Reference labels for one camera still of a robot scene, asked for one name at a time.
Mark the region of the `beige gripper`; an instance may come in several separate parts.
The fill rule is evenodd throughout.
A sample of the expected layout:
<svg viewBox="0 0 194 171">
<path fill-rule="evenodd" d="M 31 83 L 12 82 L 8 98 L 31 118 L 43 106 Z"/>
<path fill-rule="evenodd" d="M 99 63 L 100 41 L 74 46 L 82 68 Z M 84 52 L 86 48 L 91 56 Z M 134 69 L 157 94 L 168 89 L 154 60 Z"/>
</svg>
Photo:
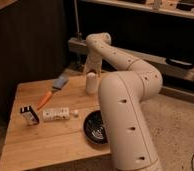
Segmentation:
<svg viewBox="0 0 194 171">
<path fill-rule="evenodd" d="M 90 71 L 95 71 L 97 76 L 101 77 L 102 58 L 99 55 L 89 53 L 87 55 L 85 67 L 83 70 L 84 75 Z"/>
</svg>

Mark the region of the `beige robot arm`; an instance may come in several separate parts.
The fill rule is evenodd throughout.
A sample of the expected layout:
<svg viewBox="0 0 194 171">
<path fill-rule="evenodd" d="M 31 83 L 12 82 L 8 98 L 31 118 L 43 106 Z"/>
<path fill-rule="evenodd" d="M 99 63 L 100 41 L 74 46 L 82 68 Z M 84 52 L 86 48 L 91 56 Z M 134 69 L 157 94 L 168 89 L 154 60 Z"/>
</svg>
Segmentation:
<svg viewBox="0 0 194 171">
<path fill-rule="evenodd" d="M 98 102 L 115 169 L 163 171 L 141 109 L 143 101 L 161 90 L 160 71 L 150 63 L 113 47 L 107 33 L 88 35 L 86 46 L 86 73 L 99 73 L 103 61 L 115 68 L 101 79 L 98 88 Z"/>
</svg>

